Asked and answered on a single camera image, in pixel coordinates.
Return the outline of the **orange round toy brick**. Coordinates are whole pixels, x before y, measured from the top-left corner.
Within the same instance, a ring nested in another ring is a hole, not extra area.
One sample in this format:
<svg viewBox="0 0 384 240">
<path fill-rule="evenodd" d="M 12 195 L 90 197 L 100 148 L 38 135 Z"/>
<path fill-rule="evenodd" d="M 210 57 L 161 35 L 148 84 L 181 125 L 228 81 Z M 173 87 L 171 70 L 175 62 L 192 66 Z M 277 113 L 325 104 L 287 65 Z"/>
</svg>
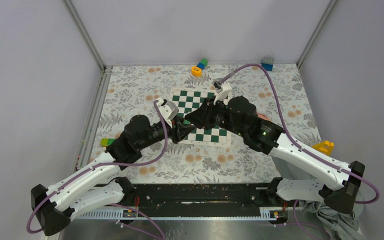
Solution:
<svg viewBox="0 0 384 240">
<path fill-rule="evenodd" d="M 202 69 L 200 67 L 198 67 L 198 66 L 193 66 L 190 69 L 190 72 L 195 77 L 200 77 L 202 75 Z"/>
</svg>

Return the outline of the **yellow toy piece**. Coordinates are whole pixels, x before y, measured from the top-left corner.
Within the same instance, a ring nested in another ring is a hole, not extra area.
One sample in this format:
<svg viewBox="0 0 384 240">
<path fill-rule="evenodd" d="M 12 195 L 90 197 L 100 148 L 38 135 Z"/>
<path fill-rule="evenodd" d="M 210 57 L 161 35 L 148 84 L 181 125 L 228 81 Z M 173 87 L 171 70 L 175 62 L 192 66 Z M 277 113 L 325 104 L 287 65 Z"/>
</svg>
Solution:
<svg viewBox="0 0 384 240">
<path fill-rule="evenodd" d="M 327 156 L 330 156 L 332 154 L 334 147 L 335 147 L 335 144 L 328 140 L 322 141 L 312 146 L 313 149 Z"/>
</svg>

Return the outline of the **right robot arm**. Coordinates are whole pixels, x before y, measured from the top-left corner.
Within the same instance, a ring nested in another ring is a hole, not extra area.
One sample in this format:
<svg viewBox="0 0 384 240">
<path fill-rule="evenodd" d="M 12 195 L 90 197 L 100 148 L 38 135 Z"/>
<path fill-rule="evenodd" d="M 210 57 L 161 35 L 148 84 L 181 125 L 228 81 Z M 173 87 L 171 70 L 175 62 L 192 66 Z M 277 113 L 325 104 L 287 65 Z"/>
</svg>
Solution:
<svg viewBox="0 0 384 240">
<path fill-rule="evenodd" d="M 256 106 L 243 96 L 234 97 L 227 104 L 207 97 L 185 119 L 199 129 L 225 129 L 242 137 L 250 149 L 282 159 L 314 177 L 274 179 L 266 193 L 271 205 L 291 200 L 323 202 L 339 213 L 352 214 L 365 171 L 361 162 L 331 158 L 296 140 L 281 126 L 260 118 Z"/>
</svg>

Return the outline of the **floral tablecloth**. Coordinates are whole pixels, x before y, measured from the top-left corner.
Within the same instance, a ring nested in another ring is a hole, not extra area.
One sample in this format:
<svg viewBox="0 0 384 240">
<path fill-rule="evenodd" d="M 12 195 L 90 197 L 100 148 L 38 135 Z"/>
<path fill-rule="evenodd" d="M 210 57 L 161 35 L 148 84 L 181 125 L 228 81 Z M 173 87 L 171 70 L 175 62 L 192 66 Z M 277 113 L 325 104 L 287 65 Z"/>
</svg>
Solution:
<svg viewBox="0 0 384 240">
<path fill-rule="evenodd" d="M 158 121 L 157 98 L 170 99 L 172 88 L 210 90 L 236 64 L 208 65 L 200 77 L 188 65 L 115 66 L 112 69 L 91 152 L 95 160 L 102 152 L 102 138 L 116 139 L 135 115 Z M 256 66 L 247 67 L 229 79 L 233 96 L 244 96 L 261 114 L 276 124 L 285 122 L 289 132 L 311 146 L 321 137 L 297 66 L 276 64 L 269 76 Z M 158 142 L 142 151 L 141 161 L 154 160 L 163 149 Z M 122 172 L 133 183 L 268 183 L 281 177 L 272 157 L 250 150 L 237 135 L 229 147 L 169 143 L 162 158 Z"/>
</svg>

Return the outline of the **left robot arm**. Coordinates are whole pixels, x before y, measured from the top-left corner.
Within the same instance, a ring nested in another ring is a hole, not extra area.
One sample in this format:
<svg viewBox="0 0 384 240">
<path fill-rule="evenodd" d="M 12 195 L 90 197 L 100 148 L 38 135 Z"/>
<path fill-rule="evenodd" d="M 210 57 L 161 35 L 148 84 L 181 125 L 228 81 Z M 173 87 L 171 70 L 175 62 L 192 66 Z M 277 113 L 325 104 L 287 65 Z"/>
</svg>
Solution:
<svg viewBox="0 0 384 240">
<path fill-rule="evenodd" d="M 177 144 L 195 130 L 195 126 L 177 115 L 161 117 L 154 124 L 145 115 L 133 116 L 121 135 L 94 161 L 53 185 L 38 184 L 31 189 L 32 215 L 27 231 L 36 233 L 31 229 L 36 218 L 40 225 L 38 232 L 50 237 L 83 213 L 119 202 L 124 206 L 132 204 L 135 188 L 126 177 L 118 175 L 128 167 L 152 164 L 163 156 L 161 152 L 155 159 L 139 163 L 143 149 L 163 141 L 166 150 L 169 141 Z"/>
</svg>

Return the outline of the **aluminium frame rail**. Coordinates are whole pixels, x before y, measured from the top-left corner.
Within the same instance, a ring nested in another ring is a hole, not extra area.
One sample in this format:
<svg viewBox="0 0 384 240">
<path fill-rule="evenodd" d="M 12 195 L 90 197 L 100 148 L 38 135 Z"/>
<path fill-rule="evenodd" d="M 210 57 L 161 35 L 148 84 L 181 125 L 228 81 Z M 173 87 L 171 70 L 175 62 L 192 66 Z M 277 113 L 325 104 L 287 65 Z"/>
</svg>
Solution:
<svg viewBox="0 0 384 240">
<path fill-rule="evenodd" d="M 96 132 L 100 120 L 100 115 L 103 109 L 106 91 L 110 82 L 113 66 L 106 66 L 102 72 L 101 78 L 93 96 L 92 105 L 86 118 L 86 125 L 80 140 L 79 148 L 74 162 L 74 170 L 87 165 L 92 154 Z"/>
</svg>

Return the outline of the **grey cloth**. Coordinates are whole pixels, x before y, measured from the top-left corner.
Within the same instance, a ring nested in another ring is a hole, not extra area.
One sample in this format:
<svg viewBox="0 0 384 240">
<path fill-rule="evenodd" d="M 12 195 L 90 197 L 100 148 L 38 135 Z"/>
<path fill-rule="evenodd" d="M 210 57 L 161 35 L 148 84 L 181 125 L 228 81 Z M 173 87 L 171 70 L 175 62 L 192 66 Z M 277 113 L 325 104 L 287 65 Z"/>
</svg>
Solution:
<svg viewBox="0 0 384 240">
<path fill-rule="evenodd" d="M 312 180 L 314 176 L 278 157 L 272 158 L 281 177 L 289 180 Z M 322 202 L 307 202 L 306 212 L 315 213 L 327 232 L 336 240 L 364 240 L 360 230 L 360 216 L 364 206 L 355 204 L 352 214 L 344 214 L 329 208 Z"/>
</svg>

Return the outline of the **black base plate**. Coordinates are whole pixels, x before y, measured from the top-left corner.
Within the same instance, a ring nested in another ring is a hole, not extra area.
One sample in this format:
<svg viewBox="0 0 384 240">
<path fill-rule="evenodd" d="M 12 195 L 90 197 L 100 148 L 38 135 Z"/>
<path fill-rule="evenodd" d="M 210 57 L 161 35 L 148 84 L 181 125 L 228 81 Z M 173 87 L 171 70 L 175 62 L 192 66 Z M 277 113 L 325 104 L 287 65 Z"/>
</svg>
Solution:
<svg viewBox="0 0 384 240">
<path fill-rule="evenodd" d="M 268 183 L 135 184 L 117 204 L 154 218 L 262 218 L 285 211 L 292 200 L 275 196 Z"/>
</svg>

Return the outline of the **blue grey toy brick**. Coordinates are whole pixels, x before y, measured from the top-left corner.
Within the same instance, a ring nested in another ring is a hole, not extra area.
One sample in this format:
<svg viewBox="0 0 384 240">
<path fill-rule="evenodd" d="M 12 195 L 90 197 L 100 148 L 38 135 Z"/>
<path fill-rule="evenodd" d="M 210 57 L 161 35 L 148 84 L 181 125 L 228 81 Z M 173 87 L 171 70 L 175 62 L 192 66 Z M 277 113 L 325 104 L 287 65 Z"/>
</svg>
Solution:
<svg viewBox="0 0 384 240">
<path fill-rule="evenodd" d="M 273 70 L 275 59 L 269 56 L 265 56 L 261 60 L 261 66 L 268 72 Z"/>
</svg>

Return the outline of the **blue green toy block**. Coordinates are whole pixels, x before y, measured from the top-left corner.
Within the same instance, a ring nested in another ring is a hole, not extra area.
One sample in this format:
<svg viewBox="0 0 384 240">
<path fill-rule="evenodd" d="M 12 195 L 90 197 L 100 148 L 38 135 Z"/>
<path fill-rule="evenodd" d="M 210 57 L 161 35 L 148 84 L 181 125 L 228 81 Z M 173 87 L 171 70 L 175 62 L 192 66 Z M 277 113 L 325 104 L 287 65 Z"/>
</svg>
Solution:
<svg viewBox="0 0 384 240">
<path fill-rule="evenodd" d="M 208 65 L 208 60 L 206 58 L 202 58 L 199 63 L 196 65 L 199 69 L 202 71 L 205 69 L 205 67 Z"/>
</svg>

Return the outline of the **person's hand painted nails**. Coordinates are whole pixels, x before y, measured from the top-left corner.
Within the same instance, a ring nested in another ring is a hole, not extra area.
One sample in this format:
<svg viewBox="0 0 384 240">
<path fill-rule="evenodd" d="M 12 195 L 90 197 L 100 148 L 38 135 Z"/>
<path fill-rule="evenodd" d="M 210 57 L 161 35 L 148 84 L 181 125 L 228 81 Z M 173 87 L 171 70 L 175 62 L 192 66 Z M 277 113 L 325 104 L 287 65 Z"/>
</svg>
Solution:
<svg viewBox="0 0 384 240">
<path fill-rule="evenodd" d="M 260 119 L 263 119 L 263 120 L 266 120 L 266 121 L 271 121 L 271 119 L 268 116 L 266 116 L 266 115 L 264 115 L 262 113 L 257 112 L 256 114 L 257 114 L 257 117 L 260 118 Z"/>
</svg>

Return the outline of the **green white chessboard mat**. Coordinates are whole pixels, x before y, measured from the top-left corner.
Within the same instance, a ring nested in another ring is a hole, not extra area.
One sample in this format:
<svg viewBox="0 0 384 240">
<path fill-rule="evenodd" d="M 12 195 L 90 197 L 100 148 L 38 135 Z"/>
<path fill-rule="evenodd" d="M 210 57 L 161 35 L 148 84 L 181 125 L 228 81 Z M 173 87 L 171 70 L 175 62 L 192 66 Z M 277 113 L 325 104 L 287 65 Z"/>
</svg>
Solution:
<svg viewBox="0 0 384 240">
<path fill-rule="evenodd" d="M 207 98 L 214 98 L 215 90 L 173 87 L 170 101 L 178 108 L 178 116 L 186 119 L 186 123 L 198 127 L 182 140 L 183 144 L 200 145 L 209 147 L 228 148 L 231 145 L 231 133 L 218 125 L 209 129 L 205 126 L 206 112 L 200 110 L 201 105 L 206 106 Z"/>
</svg>

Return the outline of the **green yellow toy brick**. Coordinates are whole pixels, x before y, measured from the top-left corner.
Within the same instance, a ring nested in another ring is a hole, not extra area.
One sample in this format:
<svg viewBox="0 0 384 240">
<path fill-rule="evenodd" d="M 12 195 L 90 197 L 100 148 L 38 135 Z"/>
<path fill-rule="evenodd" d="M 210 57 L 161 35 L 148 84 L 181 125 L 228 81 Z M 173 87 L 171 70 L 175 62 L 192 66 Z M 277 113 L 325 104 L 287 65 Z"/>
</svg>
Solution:
<svg viewBox="0 0 384 240">
<path fill-rule="evenodd" d="M 102 138 L 100 141 L 100 146 L 102 147 L 108 147 L 115 141 L 114 138 Z"/>
</svg>

